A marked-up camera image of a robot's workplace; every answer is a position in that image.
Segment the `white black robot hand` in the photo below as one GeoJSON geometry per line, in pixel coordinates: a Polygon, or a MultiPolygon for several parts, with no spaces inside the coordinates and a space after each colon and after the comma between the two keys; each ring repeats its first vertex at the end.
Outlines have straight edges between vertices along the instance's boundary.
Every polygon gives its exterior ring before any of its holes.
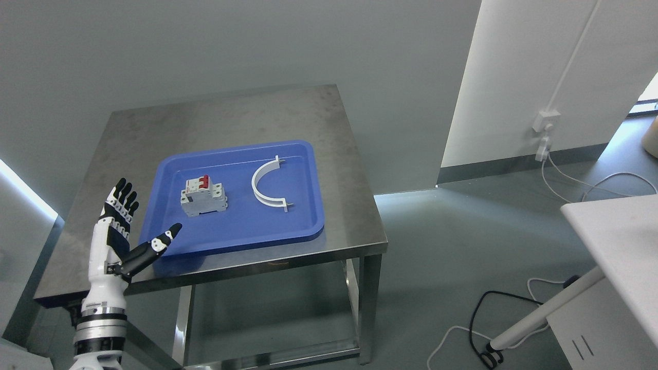
{"type": "Polygon", "coordinates": [[[162,234],[130,248],[130,227],[139,208],[137,192],[125,178],[109,192],[94,225],[88,263],[90,290],[82,301],[82,313],[98,313],[108,307],[126,307],[124,292],[132,278],[165,253],[182,228],[173,224],[162,234]]]}

